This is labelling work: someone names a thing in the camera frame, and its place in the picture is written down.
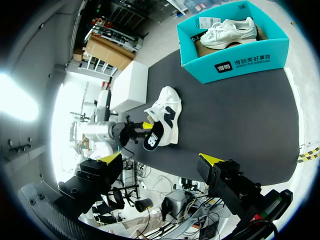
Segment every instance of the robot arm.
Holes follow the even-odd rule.
[[[225,239],[261,239],[271,234],[271,222],[279,219],[293,200],[289,190],[271,190],[263,196],[261,184],[254,183],[240,171],[233,160],[224,161],[199,154],[198,171],[209,186],[209,197],[219,197],[240,222]]]
[[[230,211],[241,219],[233,233],[225,239],[247,240],[269,236],[273,229],[267,223],[284,213],[292,201],[292,192],[272,190],[263,196],[260,185],[243,176],[236,162],[204,154],[200,157],[198,171],[209,185],[208,197],[220,197]],[[78,217],[90,209],[100,194],[106,195],[111,190],[122,170],[120,153],[105,161],[87,159],[80,164],[80,170],[74,177],[59,183],[58,192],[41,182],[22,187],[18,195],[29,215],[36,216],[43,229],[60,239],[114,239],[119,236],[86,225]]]

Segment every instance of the black table surface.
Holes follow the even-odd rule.
[[[142,140],[129,143],[126,148],[135,153],[134,159],[201,181],[198,154],[204,153],[235,160],[253,182],[271,185],[288,181],[299,155],[299,123],[285,71],[261,71],[201,84],[180,62],[177,50],[151,66],[146,104],[128,112],[132,121],[147,122],[144,110],[158,99],[161,89],[177,89],[182,100],[178,145],[149,152]]]

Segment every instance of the shoe box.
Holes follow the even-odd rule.
[[[199,17],[241,21],[251,17],[257,26],[257,41],[232,43],[215,50],[200,43],[206,32]],[[249,1],[238,1],[213,7],[177,25],[181,66],[199,82],[206,84],[238,75],[283,68],[286,64],[289,38],[260,8]]]

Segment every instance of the cardboard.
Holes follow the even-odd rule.
[[[267,36],[262,32],[262,30],[258,26],[257,26],[257,29],[258,29],[258,35],[256,38],[257,41],[266,40]],[[238,46],[240,44],[241,43],[233,42],[229,46],[227,46],[226,49]],[[203,57],[205,55],[208,55],[208,54],[222,51],[222,50],[218,50],[218,49],[212,49],[212,48],[205,47],[201,44],[200,40],[195,41],[194,45],[195,45],[195,49],[196,49],[196,52],[197,52],[199,58]]]
[[[221,22],[225,19],[241,21],[251,17],[259,26],[260,39],[246,44],[234,44],[223,50],[203,49],[192,40],[193,36],[204,31],[199,27],[199,17],[221,18]],[[279,69],[286,64],[288,36],[267,14],[249,1],[231,2],[201,12],[178,24],[177,32],[181,66],[203,84]]]
[[[73,52],[73,59],[78,61],[78,62],[81,62],[82,61],[82,56],[83,56],[83,51],[82,49],[78,49],[76,48]]]
[[[89,149],[89,148],[90,148],[90,146],[89,146],[89,139],[86,138],[86,136],[85,136],[84,134],[82,135],[82,139],[83,139],[83,141],[82,141],[82,144],[81,144],[81,148],[83,148],[83,149]]]
[[[117,50],[118,52],[124,54],[125,56],[127,56],[128,58],[131,58],[132,60],[136,57],[136,54],[134,54],[133,52],[130,52],[130,51],[124,49],[123,47],[113,43],[112,41],[109,41],[108,39],[94,36],[94,35],[90,36],[90,38],[97,40],[97,41],[101,42],[102,44],[107,45],[107,46]]]
[[[132,61],[131,58],[118,52],[117,50],[103,44],[101,41],[89,39],[86,45],[86,51],[93,57],[104,61],[119,70],[124,70]]]

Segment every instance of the white cabinet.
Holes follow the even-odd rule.
[[[148,67],[132,61],[114,80],[110,110],[123,113],[146,103]]]

